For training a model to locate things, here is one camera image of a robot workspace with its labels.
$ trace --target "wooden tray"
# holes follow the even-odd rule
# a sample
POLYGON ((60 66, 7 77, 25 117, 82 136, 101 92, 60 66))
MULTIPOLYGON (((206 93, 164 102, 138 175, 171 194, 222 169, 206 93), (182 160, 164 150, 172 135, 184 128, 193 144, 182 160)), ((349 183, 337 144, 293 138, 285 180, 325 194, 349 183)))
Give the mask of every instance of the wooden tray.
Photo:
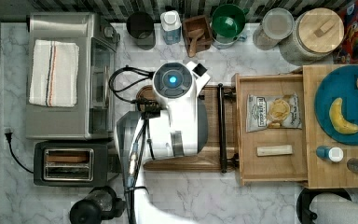
POLYGON ((350 158, 358 158, 358 146, 348 146, 338 143, 329 137, 319 125, 314 108, 316 91, 322 80, 333 70, 345 65, 307 65, 304 66, 305 114, 307 133, 307 160, 308 160, 308 188, 334 189, 358 188, 358 174, 347 169, 350 158), (329 163, 316 156, 318 146, 341 147, 344 159, 339 163, 329 163))
POLYGON ((302 75, 240 76, 236 74, 237 135, 240 155, 241 184, 253 181, 306 181, 305 122, 303 129, 268 129, 246 132, 247 97, 253 95, 285 95, 297 93, 304 111, 302 75), (263 146, 292 145, 291 155, 257 157, 256 148, 263 146))
MULTIPOLYGON (((231 90, 231 87, 226 87, 225 90, 231 90)), ((197 156, 172 158, 161 161, 150 161, 145 164, 146 170, 153 171, 211 171, 220 172, 220 147, 219 147, 219 121, 217 117, 217 88, 207 86, 202 91, 204 103, 208 114, 208 142, 206 146, 197 156)), ((147 99, 154 99, 153 90, 151 86, 143 87, 137 94, 137 98, 145 97, 147 99)), ((227 139, 227 157, 231 158, 235 151, 235 124, 236 124, 236 109, 235 104, 229 100, 225 100, 226 108, 226 139, 227 139)))

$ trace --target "blue plate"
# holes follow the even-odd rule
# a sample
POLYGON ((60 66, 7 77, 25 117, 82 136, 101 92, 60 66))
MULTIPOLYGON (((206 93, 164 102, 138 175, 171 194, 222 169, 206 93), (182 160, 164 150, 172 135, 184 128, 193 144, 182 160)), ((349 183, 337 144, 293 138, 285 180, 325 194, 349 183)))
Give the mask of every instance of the blue plate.
POLYGON ((315 96, 315 114, 322 129, 336 141, 358 146, 358 133, 338 133, 329 117, 330 105, 342 98, 342 114, 344 118, 358 125, 358 65, 340 67, 324 78, 315 96))

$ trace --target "blue light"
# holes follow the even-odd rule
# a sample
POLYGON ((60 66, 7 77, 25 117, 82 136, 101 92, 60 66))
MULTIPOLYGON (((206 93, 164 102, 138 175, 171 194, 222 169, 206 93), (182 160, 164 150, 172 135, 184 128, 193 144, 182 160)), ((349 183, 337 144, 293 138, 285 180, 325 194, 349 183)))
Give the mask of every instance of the blue light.
POLYGON ((176 77, 170 77, 170 82, 173 84, 173 83, 175 83, 176 82, 176 80, 177 80, 177 78, 176 77))

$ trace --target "wooden box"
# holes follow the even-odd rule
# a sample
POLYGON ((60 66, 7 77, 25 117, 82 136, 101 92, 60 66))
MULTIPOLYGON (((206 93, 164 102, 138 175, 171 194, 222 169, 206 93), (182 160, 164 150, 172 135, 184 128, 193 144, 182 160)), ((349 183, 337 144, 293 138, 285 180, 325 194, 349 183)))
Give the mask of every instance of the wooden box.
POLYGON ((212 45, 212 30, 206 16, 201 15, 183 21, 183 39, 185 40, 186 50, 190 48, 191 39, 188 33, 197 29, 203 29, 204 35, 197 41, 196 52, 209 49, 212 45))
POLYGON ((237 135, 240 156, 240 182, 306 181, 307 158, 302 75, 240 76, 236 74, 237 135), (252 95, 298 95, 302 129, 267 129, 246 132, 247 98, 252 95), (257 157, 257 147, 292 145, 293 154, 257 157))

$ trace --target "banana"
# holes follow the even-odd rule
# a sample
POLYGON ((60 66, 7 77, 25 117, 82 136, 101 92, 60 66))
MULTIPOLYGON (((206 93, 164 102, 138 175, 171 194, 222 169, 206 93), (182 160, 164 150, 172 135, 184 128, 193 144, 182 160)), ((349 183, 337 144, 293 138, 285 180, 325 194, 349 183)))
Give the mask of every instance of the banana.
POLYGON ((342 134, 358 132, 358 125, 350 123, 342 116, 342 98, 338 97, 330 106, 329 116, 334 129, 342 134))

